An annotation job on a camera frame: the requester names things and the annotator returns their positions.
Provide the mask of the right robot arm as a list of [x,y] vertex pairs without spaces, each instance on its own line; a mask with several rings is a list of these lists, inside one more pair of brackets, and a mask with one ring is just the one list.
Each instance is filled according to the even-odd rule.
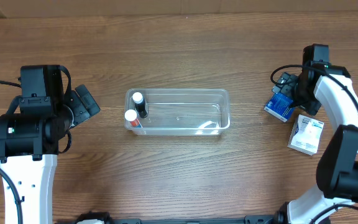
[[316,152],[323,124],[314,120],[320,108],[329,118],[334,134],[316,168],[316,185],[300,198],[284,203],[269,223],[330,223],[341,208],[358,211],[358,97],[345,67],[332,65],[328,45],[303,49],[299,75],[286,72],[273,81],[273,96],[265,111],[286,122],[295,108],[307,113],[298,117],[289,147],[306,154]]

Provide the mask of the white bandage box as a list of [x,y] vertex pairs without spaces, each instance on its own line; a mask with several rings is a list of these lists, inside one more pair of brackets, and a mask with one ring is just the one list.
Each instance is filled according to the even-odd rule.
[[318,151],[324,123],[300,114],[294,122],[288,147],[312,156]]

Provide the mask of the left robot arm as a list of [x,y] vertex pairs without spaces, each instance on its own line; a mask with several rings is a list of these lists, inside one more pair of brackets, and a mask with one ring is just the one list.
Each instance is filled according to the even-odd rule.
[[63,65],[21,67],[20,87],[0,116],[0,172],[6,223],[52,223],[59,141],[100,107],[84,85],[63,86]]

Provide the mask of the orange tube white cap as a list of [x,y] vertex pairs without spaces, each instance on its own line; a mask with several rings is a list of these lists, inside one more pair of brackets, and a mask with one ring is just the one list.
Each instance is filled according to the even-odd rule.
[[127,110],[124,113],[125,120],[130,123],[133,128],[141,128],[142,125],[138,119],[138,113],[136,110]]

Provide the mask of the blue lozenge box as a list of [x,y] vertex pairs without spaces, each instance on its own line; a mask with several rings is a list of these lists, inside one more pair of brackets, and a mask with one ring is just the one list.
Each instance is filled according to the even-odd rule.
[[274,93],[266,103],[264,110],[284,123],[292,116],[294,107],[290,107],[293,100],[282,93]]

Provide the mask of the black bottle white cap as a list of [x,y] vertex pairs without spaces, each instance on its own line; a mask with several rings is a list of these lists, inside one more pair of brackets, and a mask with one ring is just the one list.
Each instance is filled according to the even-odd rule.
[[141,118],[146,118],[149,112],[148,112],[148,105],[143,94],[140,92],[135,92],[132,95],[132,100],[135,104],[135,109],[137,110],[139,116]]

